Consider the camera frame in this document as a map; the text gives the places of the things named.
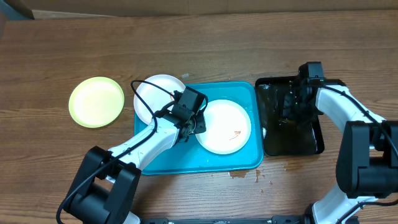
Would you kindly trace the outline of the yellow round plate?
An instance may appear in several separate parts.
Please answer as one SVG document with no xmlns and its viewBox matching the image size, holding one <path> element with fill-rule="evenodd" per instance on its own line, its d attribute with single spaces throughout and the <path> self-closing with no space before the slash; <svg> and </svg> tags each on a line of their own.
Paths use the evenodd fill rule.
<svg viewBox="0 0 398 224">
<path fill-rule="evenodd" d="M 86 128 L 101 128 L 112 123 L 123 107 L 123 89 L 107 77 L 82 81 L 72 91 L 68 101 L 68 110 L 74 122 Z"/>
</svg>

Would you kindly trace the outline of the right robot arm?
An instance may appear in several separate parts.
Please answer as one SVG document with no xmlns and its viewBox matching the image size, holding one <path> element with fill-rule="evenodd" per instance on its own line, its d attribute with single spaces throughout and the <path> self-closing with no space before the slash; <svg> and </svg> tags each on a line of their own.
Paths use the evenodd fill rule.
<svg viewBox="0 0 398 224">
<path fill-rule="evenodd" d="M 365 206 L 390 207 L 397 192 L 397 121 L 388 121 L 361 104 L 339 79 L 327 79 L 320 62 L 298 69 L 279 113 L 297 125 L 325 114 L 343 133 L 336 162 L 336 184 L 309 208 L 310 223 L 356 223 Z"/>
</svg>

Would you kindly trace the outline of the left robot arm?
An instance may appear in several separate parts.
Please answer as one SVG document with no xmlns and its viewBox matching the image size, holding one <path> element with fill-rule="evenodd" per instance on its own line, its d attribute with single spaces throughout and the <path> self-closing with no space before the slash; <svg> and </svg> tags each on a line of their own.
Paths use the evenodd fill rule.
<svg viewBox="0 0 398 224">
<path fill-rule="evenodd" d="M 205 132 L 203 112 L 180 105 L 163 108 L 153 113 L 145 129 L 121 145 L 108 151 L 91 148 L 57 210 L 56 221 L 61 222 L 65 211 L 83 223 L 139 223 L 130 209 L 142 170 L 179 141 Z"/>
</svg>

